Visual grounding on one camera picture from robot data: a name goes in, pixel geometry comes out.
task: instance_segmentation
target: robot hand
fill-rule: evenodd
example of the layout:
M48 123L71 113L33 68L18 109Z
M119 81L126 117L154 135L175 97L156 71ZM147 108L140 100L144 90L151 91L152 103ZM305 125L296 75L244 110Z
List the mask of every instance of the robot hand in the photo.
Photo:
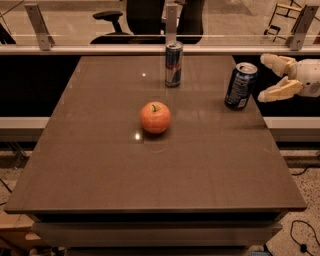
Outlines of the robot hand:
M294 58L267 53L261 55L260 61L279 77L282 77L284 74L286 74L288 75L289 79L296 78L297 61Z
M261 102L301 97L320 96L320 59L305 59L297 62L294 58L262 54L261 63L276 75L284 77L279 83L262 91L258 97Z
M289 80L288 76L282 78L276 85L270 86L260 92L258 101L272 102L292 98L302 89L302 83L298 80Z

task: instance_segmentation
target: can lid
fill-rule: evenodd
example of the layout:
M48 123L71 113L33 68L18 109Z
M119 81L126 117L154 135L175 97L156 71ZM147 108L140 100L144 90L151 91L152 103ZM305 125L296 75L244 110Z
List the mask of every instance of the can lid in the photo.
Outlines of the can lid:
M258 71L258 68L249 62L241 62L237 64L236 68L244 74L254 74Z

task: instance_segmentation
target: apple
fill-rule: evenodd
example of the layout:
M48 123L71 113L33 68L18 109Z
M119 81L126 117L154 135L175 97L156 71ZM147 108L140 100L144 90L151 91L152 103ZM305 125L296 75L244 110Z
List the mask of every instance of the apple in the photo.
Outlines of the apple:
M169 108L158 101L147 103L140 111L140 121L143 129L150 133L164 132L170 124Z

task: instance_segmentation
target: chair backrest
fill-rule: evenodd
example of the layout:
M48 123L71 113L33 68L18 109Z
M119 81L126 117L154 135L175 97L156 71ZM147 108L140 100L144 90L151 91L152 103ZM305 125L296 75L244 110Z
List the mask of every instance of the chair backrest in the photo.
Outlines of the chair backrest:
M135 35L159 35L165 0L127 0L127 23Z
M177 28L178 40L195 44L203 35L202 12L205 0L187 0L183 6Z

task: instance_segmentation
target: blue can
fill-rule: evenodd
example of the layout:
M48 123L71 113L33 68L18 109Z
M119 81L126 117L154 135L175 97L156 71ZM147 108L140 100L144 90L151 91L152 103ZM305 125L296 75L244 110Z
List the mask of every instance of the blue can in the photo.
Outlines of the blue can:
M168 42L166 45L166 86L180 85L182 57L183 44L179 41Z
M233 70L225 104L232 110L242 110L246 107L252 89L258 78L258 69L248 62L241 62Z

